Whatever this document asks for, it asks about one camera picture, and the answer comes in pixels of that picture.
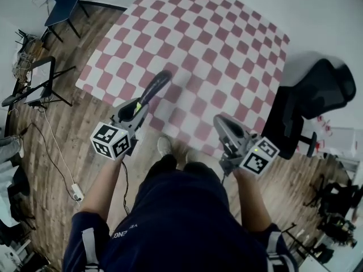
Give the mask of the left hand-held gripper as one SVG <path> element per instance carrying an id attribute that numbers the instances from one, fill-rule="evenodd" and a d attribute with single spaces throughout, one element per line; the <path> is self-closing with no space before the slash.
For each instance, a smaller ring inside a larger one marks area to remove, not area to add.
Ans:
<path id="1" fill-rule="evenodd" d="M 138 139 L 137 130 L 149 111 L 149 104 L 140 98 L 123 102 L 110 118 L 110 123 L 99 122 L 90 140 L 95 152 L 112 160 L 131 156 Z"/>

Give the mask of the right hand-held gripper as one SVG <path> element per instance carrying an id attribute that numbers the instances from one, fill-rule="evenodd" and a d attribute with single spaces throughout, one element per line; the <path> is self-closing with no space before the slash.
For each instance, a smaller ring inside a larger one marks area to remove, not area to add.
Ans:
<path id="1" fill-rule="evenodd" d="M 218 114 L 213 118 L 223 154 L 219 161 L 223 175 L 240 168 L 261 176 L 278 156 L 280 150 L 266 137 L 249 133 L 234 118 Z"/>

